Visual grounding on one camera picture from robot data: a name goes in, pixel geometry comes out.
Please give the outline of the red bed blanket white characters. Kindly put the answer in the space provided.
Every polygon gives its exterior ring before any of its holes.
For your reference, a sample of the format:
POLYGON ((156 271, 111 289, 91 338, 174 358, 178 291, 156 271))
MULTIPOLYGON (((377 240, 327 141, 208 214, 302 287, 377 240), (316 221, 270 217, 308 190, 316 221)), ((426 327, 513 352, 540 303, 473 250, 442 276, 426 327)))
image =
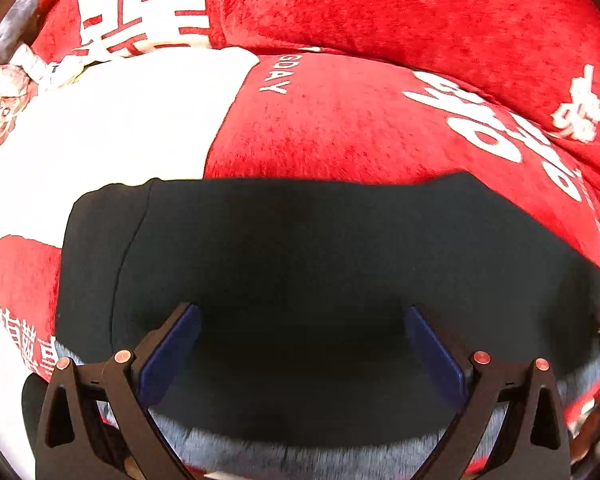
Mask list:
MULTIPOLYGON (((85 364, 59 353, 61 255, 74 204, 108 185, 407 186, 452 174, 474 177, 600 268, 600 196, 582 167, 459 81, 352 56, 238 48, 96 63, 38 93, 0 146, 0 322, 29 374, 49 380, 62 358, 85 364)), ((599 392, 600 377, 571 403, 560 396, 570 434, 599 392)))

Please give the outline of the red folded quilt white characters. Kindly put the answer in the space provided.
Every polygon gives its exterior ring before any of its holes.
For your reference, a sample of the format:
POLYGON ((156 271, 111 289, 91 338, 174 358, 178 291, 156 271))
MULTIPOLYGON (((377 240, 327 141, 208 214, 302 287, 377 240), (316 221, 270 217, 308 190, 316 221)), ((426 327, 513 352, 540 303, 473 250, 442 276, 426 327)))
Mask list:
POLYGON ((600 188, 592 0, 40 0, 47 61, 160 46, 334 50, 467 82, 551 133, 600 188))

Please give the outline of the grey white clothes pile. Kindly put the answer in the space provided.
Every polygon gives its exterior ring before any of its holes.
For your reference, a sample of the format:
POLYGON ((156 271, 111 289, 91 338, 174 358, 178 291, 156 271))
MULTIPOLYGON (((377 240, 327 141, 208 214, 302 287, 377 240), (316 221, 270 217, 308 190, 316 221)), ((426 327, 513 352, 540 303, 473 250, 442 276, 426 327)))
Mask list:
POLYGON ((71 84, 84 70, 75 56, 45 62, 27 44, 38 32, 40 0, 17 0, 0 24, 0 146, 40 92, 71 84))

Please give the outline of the black fleece-lined pants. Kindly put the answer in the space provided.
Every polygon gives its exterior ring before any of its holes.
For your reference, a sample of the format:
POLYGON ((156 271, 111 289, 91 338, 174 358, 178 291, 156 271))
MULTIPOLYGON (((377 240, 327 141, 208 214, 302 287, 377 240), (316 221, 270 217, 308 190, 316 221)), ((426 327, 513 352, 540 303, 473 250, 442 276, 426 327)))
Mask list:
POLYGON ((452 418, 411 304, 496 358, 600 377, 600 268, 469 174, 418 185, 219 179, 108 185, 73 206, 59 353, 98 362, 174 308, 201 334, 156 406, 186 464, 255 479, 405 479, 452 418))

